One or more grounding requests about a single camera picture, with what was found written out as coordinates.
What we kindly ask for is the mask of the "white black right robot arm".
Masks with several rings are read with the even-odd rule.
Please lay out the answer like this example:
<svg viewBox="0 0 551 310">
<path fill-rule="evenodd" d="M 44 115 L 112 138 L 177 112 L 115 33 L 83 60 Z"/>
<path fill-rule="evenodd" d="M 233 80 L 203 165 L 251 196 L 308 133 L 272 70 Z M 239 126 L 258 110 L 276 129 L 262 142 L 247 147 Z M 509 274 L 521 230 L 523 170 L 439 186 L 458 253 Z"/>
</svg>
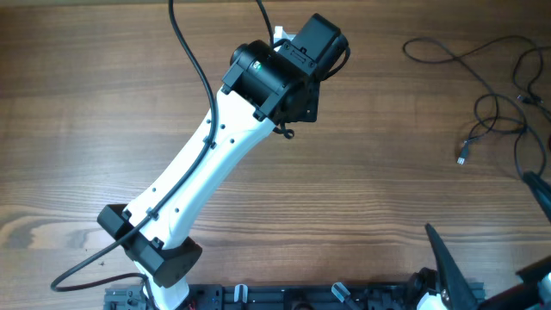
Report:
<svg viewBox="0 0 551 310">
<path fill-rule="evenodd" d="M 435 288 L 418 295 L 417 309 L 550 308 L 550 258 L 517 272 L 522 282 L 485 301 L 478 301 L 436 229 L 424 226 L 436 259 Z"/>
</svg>

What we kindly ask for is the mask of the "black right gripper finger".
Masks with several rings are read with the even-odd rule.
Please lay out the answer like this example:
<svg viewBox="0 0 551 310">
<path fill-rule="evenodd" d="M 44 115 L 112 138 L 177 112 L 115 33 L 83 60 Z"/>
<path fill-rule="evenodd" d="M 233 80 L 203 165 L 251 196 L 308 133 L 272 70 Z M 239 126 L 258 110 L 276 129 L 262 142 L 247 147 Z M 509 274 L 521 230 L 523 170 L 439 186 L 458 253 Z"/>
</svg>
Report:
<svg viewBox="0 0 551 310">
<path fill-rule="evenodd" d="M 542 212 L 548 218 L 548 221 L 551 221 L 550 185 L 533 171 L 524 172 L 522 179 L 529 187 L 532 195 L 542 209 Z"/>
<path fill-rule="evenodd" d="M 424 228 L 436 259 L 443 305 L 447 309 L 453 310 L 476 309 L 478 307 L 477 299 L 448 247 L 431 224 L 427 223 Z"/>
</svg>

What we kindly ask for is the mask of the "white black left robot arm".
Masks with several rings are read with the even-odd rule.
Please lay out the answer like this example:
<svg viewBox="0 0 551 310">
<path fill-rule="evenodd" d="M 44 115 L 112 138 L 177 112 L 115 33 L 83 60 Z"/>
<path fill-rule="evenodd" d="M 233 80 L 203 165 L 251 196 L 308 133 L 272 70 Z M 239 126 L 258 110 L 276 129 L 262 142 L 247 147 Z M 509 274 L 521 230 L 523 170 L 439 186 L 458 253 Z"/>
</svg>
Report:
<svg viewBox="0 0 551 310">
<path fill-rule="evenodd" d="M 161 176 L 127 204 L 110 204 L 98 224 L 121 244 L 143 276 L 129 309 L 176 309 L 189 297 L 186 276 L 201 255 L 189 232 L 236 164 L 272 133 L 317 118 L 319 87 L 350 54 L 341 30 L 312 15 L 297 34 L 275 31 L 275 44 L 239 46 L 214 106 Z"/>
</svg>

